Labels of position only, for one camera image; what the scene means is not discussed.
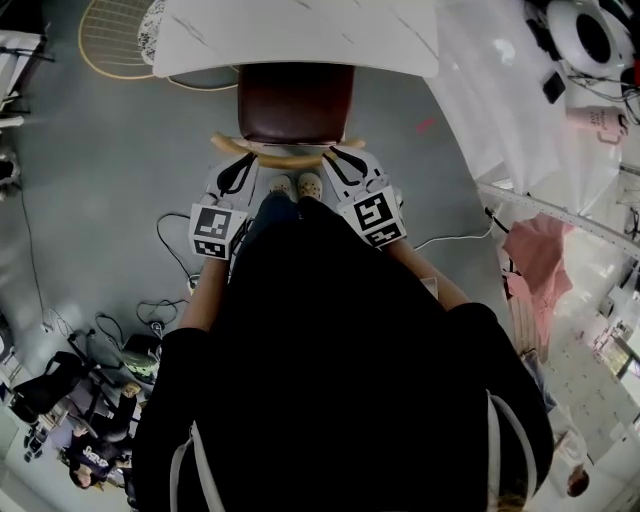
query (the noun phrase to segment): white slipper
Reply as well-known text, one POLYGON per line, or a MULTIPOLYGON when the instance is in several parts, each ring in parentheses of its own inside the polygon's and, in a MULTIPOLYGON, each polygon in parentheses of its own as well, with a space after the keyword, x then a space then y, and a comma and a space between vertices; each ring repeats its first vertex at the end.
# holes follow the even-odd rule
POLYGON ((293 198, 293 186, 291 185, 291 179, 286 174, 280 174, 275 178, 272 178, 269 182, 269 192, 284 192, 289 196, 289 199, 295 201, 293 198))
POLYGON ((317 174, 306 172, 298 178, 298 197, 305 196, 322 201, 322 180, 317 174))

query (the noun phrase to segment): black cable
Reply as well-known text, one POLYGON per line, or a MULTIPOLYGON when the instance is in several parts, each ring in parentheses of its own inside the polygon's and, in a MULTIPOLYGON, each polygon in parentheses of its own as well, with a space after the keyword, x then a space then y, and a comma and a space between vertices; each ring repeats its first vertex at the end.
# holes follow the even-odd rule
POLYGON ((102 334, 104 334, 107 337, 107 340, 109 340, 118 349, 118 351, 121 351, 122 347, 124 345, 124 335, 122 334, 122 328, 120 327, 120 324, 115 320, 115 318, 113 318, 113 317, 111 317, 109 315, 105 315, 104 313, 96 313, 95 321, 96 321, 96 326, 98 327, 98 329, 100 329, 102 334), (120 342, 119 343, 113 337, 112 334, 110 334, 109 332, 107 332, 106 330, 104 330, 102 328, 102 326, 100 325, 100 321, 99 321, 100 319, 109 320, 110 322, 112 322, 118 328, 118 332, 120 333, 120 342))
POLYGON ((151 321, 151 315, 153 315, 159 308, 166 308, 166 307, 172 307, 174 309, 174 315, 170 320, 160 320, 162 323, 164 323, 164 325, 169 325, 171 322, 173 322, 176 318, 178 318, 178 308, 176 307, 176 304, 182 304, 182 303, 188 303, 188 300, 185 299, 180 299, 180 300, 175 300, 175 301, 170 301, 167 299, 163 299, 160 302, 149 302, 149 301, 145 301, 145 300, 141 300, 140 302, 138 302, 138 305, 136 306, 136 316, 138 317, 138 320, 140 320, 141 323, 143 323, 144 325, 146 325, 147 327, 149 327, 152 323, 151 321), (140 307, 141 306, 155 306, 147 315, 147 319, 146 321, 142 319, 142 317, 140 316, 140 307))
POLYGON ((34 59, 46 60, 47 62, 56 61, 53 57, 32 50, 31 48, 7 48, 6 46, 0 46, 0 54, 14 55, 16 57, 33 57, 34 59))
POLYGON ((38 282, 38 272, 36 271, 36 262, 33 258, 33 235, 31 234, 31 225, 29 224, 29 215, 27 215, 27 206, 24 204, 24 187, 20 185, 20 199, 22 202, 22 211, 24 212, 24 221, 27 224, 29 232, 29 252, 31 253, 31 268, 33 269, 33 279, 36 282, 36 290, 38 291, 38 300, 40 301, 40 313, 42 323, 47 323, 44 318, 44 305, 42 304, 42 292, 40 291, 40 283, 38 282))
POLYGON ((187 269, 185 268, 185 266, 182 264, 182 261, 180 261, 180 258, 178 258, 178 255, 173 251, 173 249, 171 249, 171 247, 169 247, 169 244, 167 242, 164 241, 164 238, 162 238, 162 235, 160 234, 160 222, 163 219, 166 219, 167 217, 180 217, 181 219, 190 219, 191 217, 189 217, 188 215, 185 215, 184 213, 174 213, 174 212, 169 212, 169 213, 165 213, 164 215, 162 215, 157 221, 156 221, 156 232, 158 233, 158 238, 160 239, 160 241, 162 242, 162 245, 164 245, 167 250, 169 251, 169 253, 171 254, 171 256, 173 256, 173 258, 178 262, 178 264, 180 265, 180 267, 182 268, 184 274, 187 276, 188 280, 191 280, 191 274, 189 274, 189 272, 187 271, 187 269))
POLYGON ((487 217, 489 217, 491 220, 493 220, 496 223, 496 226, 498 226, 505 233, 509 234, 509 230, 506 227, 504 227, 504 224, 502 224, 502 222, 498 220, 498 218, 493 214, 491 210, 489 210, 489 208, 485 208, 484 213, 487 215, 487 217))

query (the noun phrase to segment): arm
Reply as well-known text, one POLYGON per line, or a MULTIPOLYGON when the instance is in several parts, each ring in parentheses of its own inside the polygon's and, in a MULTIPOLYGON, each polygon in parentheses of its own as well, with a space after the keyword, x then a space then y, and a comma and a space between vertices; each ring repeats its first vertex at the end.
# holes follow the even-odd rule
POLYGON ((383 250, 392 258, 398 260, 407 267, 418 279, 435 277, 438 280, 438 301, 442 307, 450 309, 469 302, 468 297, 447 279, 443 274, 420 256, 406 239, 396 240, 383 247, 383 250))
POLYGON ((220 310, 228 274, 228 261, 207 259, 202 267, 198 286, 180 319, 180 329, 192 327, 205 332, 211 330, 220 310))

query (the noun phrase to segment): foot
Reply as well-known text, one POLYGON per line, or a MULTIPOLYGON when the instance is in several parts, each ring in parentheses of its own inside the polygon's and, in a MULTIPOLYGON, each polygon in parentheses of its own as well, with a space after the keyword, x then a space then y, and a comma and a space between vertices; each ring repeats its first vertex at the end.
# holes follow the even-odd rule
POLYGON ((133 398, 142 388, 136 384, 135 382, 129 382, 125 387, 122 388, 122 394, 127 398, 133 398))
POLYGON ((322 201, 322 180, 317 174, 306 172, 298 178, 298 197, 313 197, 322 201))
POLYGON ((269 192, 284 192, 289 196, 289 199, 292 201, 294 200, 291 180, 289 179, 289 176, 286 176, 285 174, 272 178, 269 182, 269 192))

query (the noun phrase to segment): metal rod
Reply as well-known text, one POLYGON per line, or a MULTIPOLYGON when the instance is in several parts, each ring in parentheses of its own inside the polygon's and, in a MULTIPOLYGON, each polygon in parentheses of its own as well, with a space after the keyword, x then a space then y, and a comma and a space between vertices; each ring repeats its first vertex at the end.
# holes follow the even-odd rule
POLYGON ((501 188, 494 187, 493 185, 488 185, 485 183, 477 183, 477 185, 480 192, 492 195, 494 197, 509 201, 514 204, 520 204, 522 206, 538 210, 539 212, 549 215, 550 217, 554 217, 558 220, 561 220, 562 222, 566 222, 567 224, 576 226, 586 231, 587 233, 591 233, 598 238, 606 240, 610 244, 613 244, 624 251, 632 258, 640 259, 639 244, 633 242, 630 238, 626 237, 622 233, 618 233, 617 231, 614 231, 613 229, 603 224, 595 222, 591 219, 587 219, 585 217, 580 217, 579 215, 574 215, 558 206, 547 203, 546 201, 542 201, 540 199, 521 196, 509 190, 503 190, 501 188))

